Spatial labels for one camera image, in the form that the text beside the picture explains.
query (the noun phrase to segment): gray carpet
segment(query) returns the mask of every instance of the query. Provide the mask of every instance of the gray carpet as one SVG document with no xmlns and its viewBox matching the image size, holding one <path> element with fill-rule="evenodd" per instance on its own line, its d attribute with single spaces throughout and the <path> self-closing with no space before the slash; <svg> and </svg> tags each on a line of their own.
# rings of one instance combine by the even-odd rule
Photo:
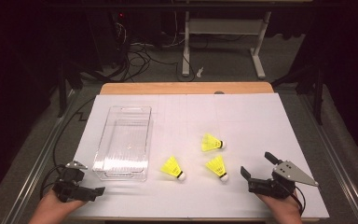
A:
<svg viewBox="0 0 358 224">
<path fill-rule="evenodd" d="M 191 67 L 195 73 L 203 67 L 201 77 L 195 77 L 193 81 L 257 81 L 255 69 L 247 51 L 255 43 L 255 38 L 245 36 L 235 41 L 227 41 L 229 38 L 234 39 L 232 36 L 219 36 L 219 38 L 209 39 L 208 42 L 203 37 L 192 38 Z M 283 40 L 280 36 L 267 38 L 264 41 L 260 58 L 267 75 L 266 81 L 273 81 L 289 71 L 301 42 L 302 37 Z M 144 73 L 129 79 L 129 82 L 178 81 L 177 77 L 180 76 L 182 68 L 182 47 L 162 49 L 148 47 L 147 52 L 160 63 L 151 62 Z M 142 64 L 142 59 L 135 58 L 132 63 Z M 130 72 L 134 74 L 137 70 L 138 67 L 132 66 Z M 95 81 L 84 82 L 84 88 L 74 94 L 76 98 L 67 113 L 66 120 L 62 120 L 62 126 L 66 123 L 68 125 L 57 137 L 58 142 L 55 147 L 57 163 L 66 163 L 74 157 L 86 125 L 86 121 L 83 119 L 86 119 L 90 113 L 92 98 L 98 94 L 102 86 L 101 83 Z M 295 86 L 296 84 L 284 84 L 276 88 L 275 91 L 281 96 L 312 174 L 321 186 L 320 191 L 330 218 L 318 223 L 358 223 L 358 211 L 356 211 L 358 200 L 355 203 L 351 201 L 351 198 L 358 197 L 351 195 L 352 189 L 346 190 L 346 184 L 349 181 L 355 187 L 355 192 L 358 193 L 358 148 L 336 111 L 327 88 L 324 89 L 322 111 L 324 125 L 319 126 L 315 125 L 310 114 L 311 96 L 297 95 Z M 48 135 L 59 121 L 57 119 L 58 112 L 58 93 L 55 91 L 51 96 L 51 106 L 34 124 L 33 131 L 23 144 L 0 185 L 0 223 L 9 213 L 13 203 L 16 202 L 27 175 L 31 172 L 40 151 L 45 147 Z M 331 156 L 330 147 L 335 150 L 341 163 L 335 161 L 337 157 Z M 18 223 L 27 223 L 38 203 L 42 178 L 53 167 L 51 156 L 51 154 L 48 155 L 46 169 L 43 170 L 37 184 L 32 188 L 34 190 L 30 192 L 29 201 L 19 212 Z M 103 223 L 103 221 L 66 220 L 64 223 L 91 224 Z"/>
</svg>

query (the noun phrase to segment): person's left hand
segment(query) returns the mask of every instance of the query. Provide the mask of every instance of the person's left hand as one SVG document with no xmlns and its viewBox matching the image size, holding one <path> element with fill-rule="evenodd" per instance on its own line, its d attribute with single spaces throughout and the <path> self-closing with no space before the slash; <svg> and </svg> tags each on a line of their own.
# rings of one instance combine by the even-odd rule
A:
<svg viewBox="0 0 358 224">
<path fill-rule="evenodd" d="M 70 213 L 86 203 L 87 202 L 82 201 L 63 203 L 58 199 L 54 190 L 50 189 L 42 200 L 40 200 L 29 223 L 61 223 Z"/>
</svg>

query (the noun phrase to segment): shuttlecock cork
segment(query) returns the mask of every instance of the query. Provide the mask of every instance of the shuttlecock cork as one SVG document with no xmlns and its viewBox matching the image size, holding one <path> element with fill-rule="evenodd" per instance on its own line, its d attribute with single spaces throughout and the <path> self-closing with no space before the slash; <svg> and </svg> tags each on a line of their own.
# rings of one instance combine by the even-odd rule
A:
<svg viewBox="0 0 358 224">
<path fill-rule="evenodd" d="M 226 172 L 225 163 L 223 162 L 222 156 L 217 156 L 213 160 L 208 161 L 206 166 L 217 174 L 221 181 L 226 182 L 228 181 L 228 174 Z"/>
<path fill-rule="evenodd" d="M 182 169 L 180 168 L 177 160 L 175 157 L 170 157 L 165 163 L 164 165 L 161 167 L 160 169 L 162 172 L 168 174 L 168 175 L 173 175 L 176 178 L 178 178 L 178 180 L 183 181 L 186 179 L 186 174 L 182 171 Z"/>
<path fill-rule="evenodd" d="M 202 151 L 210 151 L 218 148 L 225 148 L 226 143 L 220 139 L 217 139 L 210 133 L 206 133 L 202 138 L 201 148 Z"/>
</svg>

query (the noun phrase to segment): white tabletop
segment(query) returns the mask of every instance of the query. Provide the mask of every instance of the white tabletop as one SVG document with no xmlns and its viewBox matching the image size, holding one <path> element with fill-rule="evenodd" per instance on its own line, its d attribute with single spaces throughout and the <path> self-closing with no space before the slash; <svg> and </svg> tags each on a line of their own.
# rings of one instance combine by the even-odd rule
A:
<svg viewBox="0 0 358 224">
<path fill-rule="evenodd" d="M 151 106 L 153 134 L 146 181 L 101 181 L 90 169 L 103 133 L 107 112 L 114 105 Z M 225 149 L 202 152 L 202 136 L 212 133 L 226 141 Z M 289 160 L 311 176 L 296 136 L 276 93 L 99 95 L 75 154 L 89 169 L 83 187 L 106 187 L 103 196 L 76 210 L 71 217 L 87 219 L 269 219 L 267 207 L 248 192 L 244 166 L 253 178 L 271 178 L 274 167 L 266 151 Z M 205 163 L 222 155 L 226 183 Z M 174 156 L 186 180 L 162 173 Z M 305 194 L 303 218 L 328 217 L 318 188 L 296 184 Z"/>
</svg>

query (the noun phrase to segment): floor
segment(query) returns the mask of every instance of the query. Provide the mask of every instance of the floor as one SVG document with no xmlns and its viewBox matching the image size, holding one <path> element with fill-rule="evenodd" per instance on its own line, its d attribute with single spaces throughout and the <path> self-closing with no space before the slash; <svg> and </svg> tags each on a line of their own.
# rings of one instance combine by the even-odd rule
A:
<svg viewBox="0 0 358 224">
<path fill-rule="evenodd" d="M 304 36 L 284 40 L 276 35 L 266 38 L 260 59 L 271 82 L 284 76 L 296 56 Z M 167 46 L 173 42 L 167 39 Z M 182 46 L 131 47 L 128 82 L 172 81 L 260 81 L 255 75 L 247 49 L 255 44 L 253 36 L 192 36 L 190 64 L 193 76 L 181 77 Z M 106 67 L 103 74 L 115 68 Z M 51 106 L 34 123 L 33 131 L 13 161 L 0 185 L 0 223 L 26 223 L 39 200 L 43 177 L 57 163 L 70 161 L 80 141 L 92 107 L 93 97 L 102 83 L 82 74 L 84 87 L 68 91 L 70 104 L 62 118 L 59 97 L 51 95 Z M 311 114 L 311 95 L 297 95 L 296 83 L 282 84 L 274 90 L 295 131 L 298 143 L 310 165 L 312 174 L 321 184 L 320 191 L 330 218 L 318 223 L 358 223 L 358 149 L 324 87 L 322 116 L 317 124 Z M 101 220 L 65 220 L 64 223 L 103 223 Z"/>
</svg>

